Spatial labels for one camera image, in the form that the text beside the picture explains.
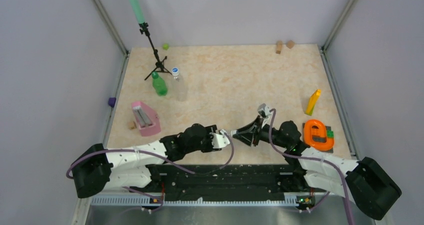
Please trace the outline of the clear plastic bottle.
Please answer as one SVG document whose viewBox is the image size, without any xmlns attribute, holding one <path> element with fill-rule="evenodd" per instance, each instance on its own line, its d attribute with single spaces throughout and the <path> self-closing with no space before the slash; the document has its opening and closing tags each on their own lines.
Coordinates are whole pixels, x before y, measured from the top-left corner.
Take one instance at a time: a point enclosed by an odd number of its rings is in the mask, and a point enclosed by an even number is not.
<svg viewBox="0 0 424 225">
<path fill-rule="evenodd" d="M 219 133 L 221 135 L 223 135 L 225 138 L 227 138 L 229 141 L 231 141 L 234 137 L 234 135 L 237 133 L 237 130 L 225 130 L 225 129 L 221 129 L 219 131 Z"/>
</svg>

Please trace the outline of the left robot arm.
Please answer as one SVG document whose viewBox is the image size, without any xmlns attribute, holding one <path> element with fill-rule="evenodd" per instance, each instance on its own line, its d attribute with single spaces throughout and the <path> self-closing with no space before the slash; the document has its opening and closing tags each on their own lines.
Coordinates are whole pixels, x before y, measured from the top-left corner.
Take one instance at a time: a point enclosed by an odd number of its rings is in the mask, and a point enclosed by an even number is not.
<svg viewBox="0 0 424 225">
<path fill-rule="evenodd" d="M 94 144 L 71 164 L 66 176 L 73 180 L 80 199 L 122 187 L 154 192 L 161 183 L 154 165 L 175 165 L 187 154 L 220 151 L 229 144 L 227 133 L 217 130 L 216 125 L 195 123 L 183 132 L 144 145 L 106 149 L 101 143 Z"/>
</svg>

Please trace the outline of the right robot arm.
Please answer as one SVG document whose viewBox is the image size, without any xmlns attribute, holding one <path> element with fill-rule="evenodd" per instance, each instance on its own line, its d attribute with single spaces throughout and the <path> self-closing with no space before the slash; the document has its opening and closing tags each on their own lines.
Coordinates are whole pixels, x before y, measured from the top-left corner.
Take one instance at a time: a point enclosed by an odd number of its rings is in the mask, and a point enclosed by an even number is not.
<svg viewBox="0 0 424 225">
<path fill-rule="evenodd" d="M 345 159 L 319 151 L 301 140 L 291 120 L 276 129 L 258 116 L 231 131 L 231 137 L 248 146 L 257 146 L 260 141 L 270 144 L 293 166 L 297 190 L 317 188 L 347 198 L 374 220 L 382 220 L 402 195 L 400 187 L 374 159 Z"/>
</svg>

